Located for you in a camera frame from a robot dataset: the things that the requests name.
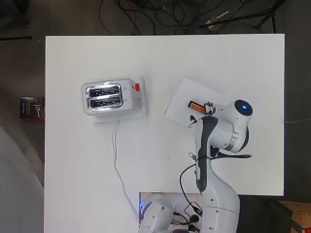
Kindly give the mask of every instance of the white cable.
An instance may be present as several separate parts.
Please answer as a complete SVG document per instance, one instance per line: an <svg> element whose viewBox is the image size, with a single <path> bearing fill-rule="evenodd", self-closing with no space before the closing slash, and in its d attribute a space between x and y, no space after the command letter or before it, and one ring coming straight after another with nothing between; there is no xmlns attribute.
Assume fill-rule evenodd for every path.
<svg viewBox="0 0 311 233"><path fill-rule="evenodd" d="M135 216L137 217L137 220L138 220L138 213L136 212L135 207L133 206L132 202L130 201L129 197L127 196L123 179L122 179L121 174L120 174L120 172L118 171L118 168L117 168L117 159L118 159L117 131L118 131L118 126L119 126L119 118L117 118L117 122L116 122L116 124L114 126L114 129L113 129L113 132L112 132L112 135L111 135L112 143L113 143L113 148L114 148L114 157L115 157L114 167L115 167L115 170L116 170L116 172L117 172L117 174L119 176L119 179L121 181L121 185L122 185L122 188L123 188L124 196L126 197L127 202L129 203L133 213L135 214Z"/></svg>
<svg viewBox="0 0 311 233"><path fill-rule="evenodd" d="M305 119L299 119L299 120L291 120L291 121L284 120L284 123L300 123L300 122L308 121L308 120L311 120L311 117L310 118L305 118Z"/></svg>

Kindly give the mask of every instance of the small object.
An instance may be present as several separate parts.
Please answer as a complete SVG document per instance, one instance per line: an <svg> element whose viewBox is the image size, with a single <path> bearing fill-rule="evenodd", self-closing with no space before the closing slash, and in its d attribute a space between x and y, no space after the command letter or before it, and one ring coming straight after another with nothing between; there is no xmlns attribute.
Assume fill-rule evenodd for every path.
<svg viewBox="0 0 311 233"><path fill-rule="evenodd" d="M195 110L195 111L198 111L202 114L206 114L206 111L205 111L205 107L202 106L202 105L199 105L193 101L190 101L189 104L188 104L188 107Z"/></svg>
<svg viewBox="0 0 311 233"><path fill-rule="evenodd" d="M228 13L229 13L229 11L227 11L227 12L225 12L225 13L223 13L223 14L217 16L217 17L211 17L209 20L207 20L207 21L205 22L205 25L207 25L207 24L209 24L209 23L217 22L219 18L225 16L225 15L228 14ZM217 24L217 25L211 25L211 26L207 26L207 27L208 27L208 29L210 29L211 31L217 32L217 31L219 31L219 30L222 28L222 26L223 26L222 24Z"/></svg>
<svg viewBox="0 0 311 233"><path fill-rule="evenodd" d="M207 104L204 104L204 109L205 115L213 115L216 112L216 108L212 102L207 102Z"/></svg>
<svg viewBox="0 0 311 233"><path fill-rule="evenodd" d="M135 84L135 89L136 89L136 91L140 91L140 84L136 83Z"/></svg>
<svg viewBox="0 0 311 233"><path fill-rule="evenodd" d="M19 118L28 120L45 119L44 97L20 97Z"/></svg>
<svg viewBox="0 0 311 233"><path fill-rule="evenodd" d="M190 222L196 223L196 222L199 222L199 221L200 221L200 217L197 216L197 215L192 215L192 216L190 217Z"/></svg>

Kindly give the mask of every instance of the power cord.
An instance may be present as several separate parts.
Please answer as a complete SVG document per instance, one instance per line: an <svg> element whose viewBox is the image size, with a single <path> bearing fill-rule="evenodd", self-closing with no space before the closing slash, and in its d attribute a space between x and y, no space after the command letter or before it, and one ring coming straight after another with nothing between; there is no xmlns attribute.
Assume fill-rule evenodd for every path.
<svg viewBox="0 0 311 233"><path fill-rule="evenodd" d="M124 185L124 182L123 182L123 179L121 177L121 174L117 168L117 161L118 161L118 146L117 146L117 131L118 131L118 126L119 126L119 118L117 118L117 122L114 126L114 129L112 131L112 134L111 134L111 139L112 139L112 144L113 144L113 149L114 149L114 168L119 176L119 179L121 181L121 185L122 185L122 188L123 188L123 193L124 193L124 196L126 197L127 199L127 202L129 203L133 213L135 214L136 217L138 217L138 213L136 212L135 210L135 207L133 206L132 202L130 201L127 193L126 193L126 189L125 189L125 185Z"/></svg>

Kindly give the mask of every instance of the orange object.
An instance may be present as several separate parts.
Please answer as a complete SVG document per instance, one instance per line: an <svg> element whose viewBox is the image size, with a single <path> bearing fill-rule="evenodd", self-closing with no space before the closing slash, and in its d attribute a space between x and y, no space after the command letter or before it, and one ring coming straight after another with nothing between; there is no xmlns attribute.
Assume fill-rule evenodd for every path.
<svg viewBox="0 0 311 233"><path fill-rule="evenodd" d="M205 112L204 106L199 105L199 104L196 104L196 103L193 102L193 101L190 101L190 102L189 102L188 107L191 108L191 109L193 109L193 110L196 110L196 111L198 111L198 112L200 112L200 113L202 113L202 114L205 114L205 113L206 113L206 112Z"/></svg>

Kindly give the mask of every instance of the black cable on floor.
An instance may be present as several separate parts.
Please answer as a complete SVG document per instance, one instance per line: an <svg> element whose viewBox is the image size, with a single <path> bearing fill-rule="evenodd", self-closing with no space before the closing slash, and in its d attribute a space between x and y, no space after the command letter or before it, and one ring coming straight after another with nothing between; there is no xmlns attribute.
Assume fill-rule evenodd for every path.
<svg viewBox="0 0 311 233"><path fill-rule="evenodd" d="M100 21L101 25L106 29L106 31L107 31L110 35L113 36L114 34L110 32L110 30L107 28L107 26L105 25L105 23L104 23L103 20L101 19L101 7L102 7L104 1L105 1L105 0L102 0L102 1L100 2L100 5L99 5L99 9L98 9L99 21Z"/></svg>

